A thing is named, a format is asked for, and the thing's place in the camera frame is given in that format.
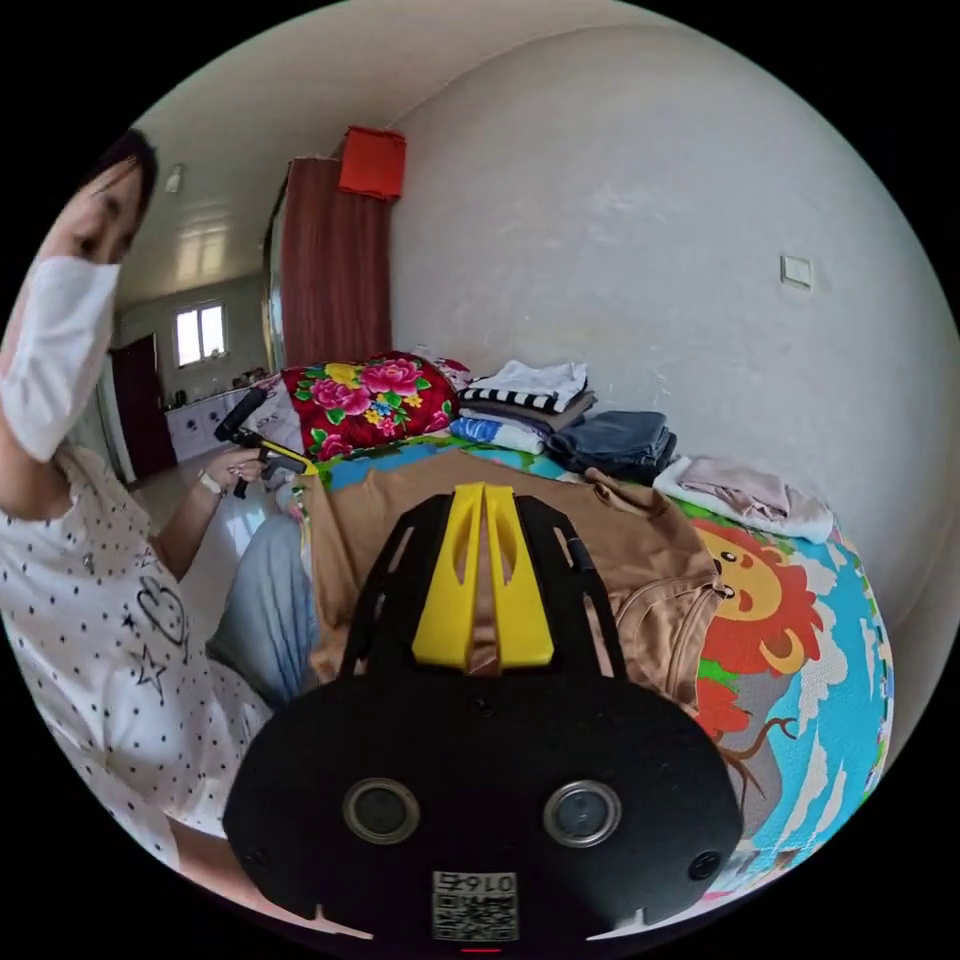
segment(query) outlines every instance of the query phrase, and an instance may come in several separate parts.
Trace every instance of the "red floral pillow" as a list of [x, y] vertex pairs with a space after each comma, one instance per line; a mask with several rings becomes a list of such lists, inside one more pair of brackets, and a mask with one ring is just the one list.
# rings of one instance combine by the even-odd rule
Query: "red floral pillow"
[[456, 393], [430, 361], [391, 351], [359, 363], [292, 367], [283, 381], [315, 460], [448, 426]]

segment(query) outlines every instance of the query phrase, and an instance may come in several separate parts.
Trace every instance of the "brown cloth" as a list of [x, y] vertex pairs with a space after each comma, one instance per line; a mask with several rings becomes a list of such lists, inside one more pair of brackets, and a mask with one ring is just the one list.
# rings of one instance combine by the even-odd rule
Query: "brown cloth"
[[[396, 470], [371, 469], [336, 492], [306, 481], [314, 590], [322, 641], [311, 656], [321, 681], [332, 679], [363, 583], [400, 516], [465, 483], [512, 487], [565, 513], [603, 578], [631, 680], [696, 709], [704, 635], [722, 599], [713, 558], [687, 518], [655, 490], [602, 473], [589, 483], [547, 480], [453, 451]], [[485, 529], [471, 672], [496, 671], [496, 635]], [[590, 611], [604, 672], [610, 666]]]

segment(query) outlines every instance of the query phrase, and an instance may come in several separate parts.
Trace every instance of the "light switch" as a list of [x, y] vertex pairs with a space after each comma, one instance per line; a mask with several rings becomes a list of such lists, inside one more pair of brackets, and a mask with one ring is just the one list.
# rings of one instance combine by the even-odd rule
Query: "light switch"
[[792, 283], [795, 287], [809, 290], [813, 286], [810, 261], [801, 260], [800, 257], [781, 257], [780, 280], [782, 283]]

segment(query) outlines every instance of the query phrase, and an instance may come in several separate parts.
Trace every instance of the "camera lens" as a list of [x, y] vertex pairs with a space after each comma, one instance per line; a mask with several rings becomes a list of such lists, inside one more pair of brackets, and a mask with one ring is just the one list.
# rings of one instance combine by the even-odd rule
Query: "camera lens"
[[565, 847], [593, 847], [620, 823], [620, 799], [594, 780], [578, 780], [557, 790], [543, 811], [543, 825]]
[[395, 780], [362, 780], [350, 788], [343, 802], [347, 826], [368, 843], [392, 844], [406, 840], [420, 822], [413, 794]]

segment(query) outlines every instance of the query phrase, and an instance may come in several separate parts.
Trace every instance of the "jeans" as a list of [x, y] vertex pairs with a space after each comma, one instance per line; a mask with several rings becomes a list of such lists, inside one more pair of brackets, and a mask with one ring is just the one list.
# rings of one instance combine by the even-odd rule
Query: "jeans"
[[300, 528], [291, 517], [269, 517], [240, 558], [207, 656], [239, 673], [278, 710], [301, 691], [317, 637]]
[[600, 470], [603, 465], [653, 466], [670, 439], [662, 413], [608, 410], [561, 430], [550, 448]]

